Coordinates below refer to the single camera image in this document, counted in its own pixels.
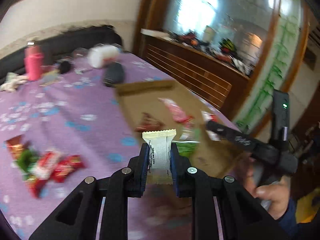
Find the person right hand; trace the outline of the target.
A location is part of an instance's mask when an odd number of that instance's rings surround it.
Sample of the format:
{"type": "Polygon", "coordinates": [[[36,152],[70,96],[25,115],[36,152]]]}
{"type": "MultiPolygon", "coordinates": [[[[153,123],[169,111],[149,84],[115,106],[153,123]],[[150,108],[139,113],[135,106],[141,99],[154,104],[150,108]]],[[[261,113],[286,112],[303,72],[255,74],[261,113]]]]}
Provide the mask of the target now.
{"type": "Polygon", "coordinates": [[[286,212],[290,199],[290,179],[283,176],[280,182],[257,187],[254,181],[254,159],[245,156],[236,167],[240,184],[254,197],[271,202],[268,213],[274,219],[280,219],[286,212]]]}

